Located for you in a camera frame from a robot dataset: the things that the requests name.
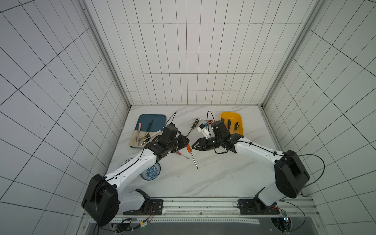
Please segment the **large orange black screwdriver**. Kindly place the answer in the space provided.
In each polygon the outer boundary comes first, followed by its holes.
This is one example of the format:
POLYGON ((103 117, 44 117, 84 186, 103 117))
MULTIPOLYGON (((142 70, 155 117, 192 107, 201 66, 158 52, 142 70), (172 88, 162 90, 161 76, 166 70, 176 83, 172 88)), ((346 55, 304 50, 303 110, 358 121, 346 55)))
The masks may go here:
POLYGON ((189 154, 191 155, 191 157, 192 157, 192 160, 193 160, 193 162, 194 162, 194 164, 195 164, 195 166, 196 166, 196 169, 199 170, 198 165, 197 165, 197 163, 196 163, 196 160, 195 160, 195 158, 194 158, 194 156, 193 156, 193 151, 192 151, 192 148, 191 148, 190 144, 187 145, 187 150, 188 150, 188 153, 189 153, 189 154))

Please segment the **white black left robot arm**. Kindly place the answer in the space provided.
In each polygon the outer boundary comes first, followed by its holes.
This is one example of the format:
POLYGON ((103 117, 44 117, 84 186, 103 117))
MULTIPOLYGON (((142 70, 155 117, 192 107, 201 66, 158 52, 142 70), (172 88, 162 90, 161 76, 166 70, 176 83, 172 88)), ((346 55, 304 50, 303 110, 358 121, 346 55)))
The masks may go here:
POLYGON ((143 191, 119 195, 142 172, 155 165, 169 153, 174 153, 189 145, 190 140, 180 135, 174 140, 159 136, 149 142, 131 161, 105 176, 96 174, 89 182, 81 203, 85 212, 99 226, 108 224, 120 211, 139 210, 146 200, 143 191))

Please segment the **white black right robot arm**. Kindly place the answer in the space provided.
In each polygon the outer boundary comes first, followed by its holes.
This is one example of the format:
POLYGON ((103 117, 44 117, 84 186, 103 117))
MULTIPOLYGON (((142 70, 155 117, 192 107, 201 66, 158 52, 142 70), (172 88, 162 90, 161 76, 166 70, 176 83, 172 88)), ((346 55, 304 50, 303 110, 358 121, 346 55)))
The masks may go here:
POLYGON ((261 189, 253 199, 251 208, 261 213, 267 207, 284 198, 296 198, 310 179, 300 157, 296 152, 276 151, 256 144, 240 134, 218 135, 200 138, 192 146, 198 151, 224 148, 226 152, 250 157, 274 172, 275 181, 261 189))

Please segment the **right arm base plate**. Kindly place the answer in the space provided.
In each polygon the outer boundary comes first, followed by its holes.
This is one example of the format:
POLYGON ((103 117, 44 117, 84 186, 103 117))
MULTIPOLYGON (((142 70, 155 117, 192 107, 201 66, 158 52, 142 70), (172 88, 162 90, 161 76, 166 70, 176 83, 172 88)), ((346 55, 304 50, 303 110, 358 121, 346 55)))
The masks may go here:
POLYGON ((237 208, 241 215, 279 215, 278 209, 265 206, 261 201, 254 199, 239 199, 237 208))

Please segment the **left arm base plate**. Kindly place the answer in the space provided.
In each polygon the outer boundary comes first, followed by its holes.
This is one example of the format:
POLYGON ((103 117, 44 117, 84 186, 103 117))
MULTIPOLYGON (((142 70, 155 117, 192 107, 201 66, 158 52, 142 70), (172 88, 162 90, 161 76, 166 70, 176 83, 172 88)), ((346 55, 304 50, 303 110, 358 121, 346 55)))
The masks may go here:
POLYGON ((161 215, 163 210, 162 199, 146 200, 140 209, 123 212, 123 215, 161 215))

